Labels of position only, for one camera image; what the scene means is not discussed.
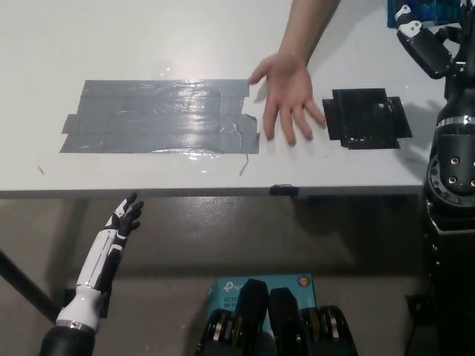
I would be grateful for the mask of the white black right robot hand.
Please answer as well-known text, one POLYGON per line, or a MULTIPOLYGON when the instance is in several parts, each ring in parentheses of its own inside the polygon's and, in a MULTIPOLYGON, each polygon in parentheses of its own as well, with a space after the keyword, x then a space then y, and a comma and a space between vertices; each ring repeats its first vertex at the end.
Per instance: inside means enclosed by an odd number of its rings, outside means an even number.
POLYGON ((448 73, 451 53, 436 35, 412 15, 407 1, 396 1, 396 35, 410 57, 432 79, 448 73))

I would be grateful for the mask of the bare person hand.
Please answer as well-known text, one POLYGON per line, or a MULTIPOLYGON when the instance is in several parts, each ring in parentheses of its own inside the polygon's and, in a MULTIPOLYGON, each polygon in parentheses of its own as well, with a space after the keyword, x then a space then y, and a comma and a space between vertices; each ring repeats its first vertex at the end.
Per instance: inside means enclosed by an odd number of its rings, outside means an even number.
POLYGON ((297 143, 298 128, 307 141, 313 139, 305 115, 308 113, 320 126, 326 125, 324 114, 317 106, 312 81, 303 59, 276 53, 263 59, 249 77, 249 84, 265 80, 266 103, 263 110, 263 130, 268 140, 274 139, 275 124, 280 122, 286 143, 297 143))

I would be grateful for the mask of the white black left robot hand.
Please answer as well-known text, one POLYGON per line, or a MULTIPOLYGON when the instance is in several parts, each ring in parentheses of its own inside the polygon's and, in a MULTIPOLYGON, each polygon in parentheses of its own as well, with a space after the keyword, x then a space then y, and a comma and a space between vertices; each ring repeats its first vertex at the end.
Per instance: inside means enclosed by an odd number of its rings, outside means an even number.
POLYGON ((110 293, 128 237, 140 226, 143 206, 132 193, 96 235, 76 281, 75 296, 60 311, 57 326, 98 331, 103 301, 110 293))

